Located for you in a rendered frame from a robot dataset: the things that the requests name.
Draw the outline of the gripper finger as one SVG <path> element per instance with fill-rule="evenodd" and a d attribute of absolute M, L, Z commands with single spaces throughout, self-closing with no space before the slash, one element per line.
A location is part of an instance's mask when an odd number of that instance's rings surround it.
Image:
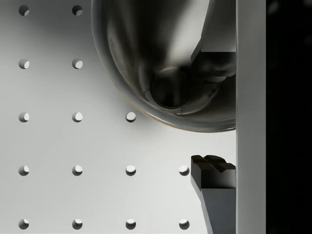
<path fill-rule="evenodd" d="M 191 182 L 208 234 L 236 234 L 236 167 L 214 156 L 191 156 Z"/>
<path fill-rule="evenodd" d="M 191 72 L 192 79 L 212 83 L 236 74 L 236 0 L 210 0 Z"/>

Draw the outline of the yellow mug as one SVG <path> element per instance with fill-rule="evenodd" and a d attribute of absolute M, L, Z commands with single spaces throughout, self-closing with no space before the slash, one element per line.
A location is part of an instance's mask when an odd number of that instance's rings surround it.
<path fill-rule="evenodd" d="M 147 116 L 193 132 L 236 126 L 236 74 L 192 79 L 191 55 L 210 0 L 92 0 L 95 46 L 106 76 Z"/>

